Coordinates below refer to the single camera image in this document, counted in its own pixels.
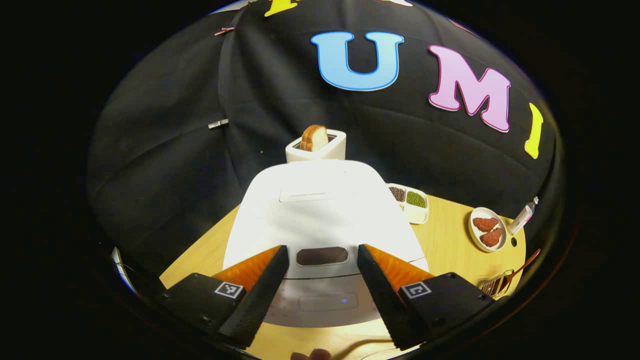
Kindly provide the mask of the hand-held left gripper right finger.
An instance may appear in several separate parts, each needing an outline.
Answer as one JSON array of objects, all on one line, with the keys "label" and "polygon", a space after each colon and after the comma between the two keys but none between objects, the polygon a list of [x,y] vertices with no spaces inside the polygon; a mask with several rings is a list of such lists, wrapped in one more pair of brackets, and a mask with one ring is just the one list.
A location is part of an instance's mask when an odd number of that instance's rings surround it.
[{"label": "hand-held left gripper right finger", "polygon": [[394,346],[406,350],[470,324],[494,299],[455,272],[432,275],[370,244],[357,264]]}]

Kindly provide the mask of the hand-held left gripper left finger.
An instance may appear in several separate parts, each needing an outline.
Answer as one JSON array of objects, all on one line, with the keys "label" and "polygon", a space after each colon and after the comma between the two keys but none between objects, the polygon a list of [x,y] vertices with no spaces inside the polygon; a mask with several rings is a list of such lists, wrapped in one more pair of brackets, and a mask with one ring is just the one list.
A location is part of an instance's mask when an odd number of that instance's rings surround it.
[{"label": "hand-held left gripper left finger", "polygon": [[288,248],[281,244],[215,275],[193,272],[161,292],[158,304],[198,334],[245,350],[289,268]]}]

